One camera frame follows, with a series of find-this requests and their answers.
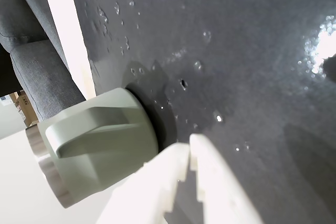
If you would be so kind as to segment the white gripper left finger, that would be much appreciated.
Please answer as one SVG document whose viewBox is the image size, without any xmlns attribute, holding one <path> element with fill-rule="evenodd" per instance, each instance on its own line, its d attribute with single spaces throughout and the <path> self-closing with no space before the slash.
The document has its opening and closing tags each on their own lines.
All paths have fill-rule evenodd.
<svg viewBox="0 0 336 224">
<path fill-rule="evenodd" d="M 190 145 L 175 143 L 144 163 L 111 195 L 97 223 L 165 223 L 178 182 L 185 181 Z"/>
</svg>

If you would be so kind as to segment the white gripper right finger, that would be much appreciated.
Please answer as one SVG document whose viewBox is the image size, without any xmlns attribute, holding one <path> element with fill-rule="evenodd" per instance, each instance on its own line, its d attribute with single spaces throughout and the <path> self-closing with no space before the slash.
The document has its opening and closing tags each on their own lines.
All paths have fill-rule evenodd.
<svg viewBox="0 0 336 224">
<path fill-rule="evenodd" d="M 190 135 L 190 170 L 196 173 L 204 223 L 263 223 L 225 159 L 203 134 Z"/>
</svg>

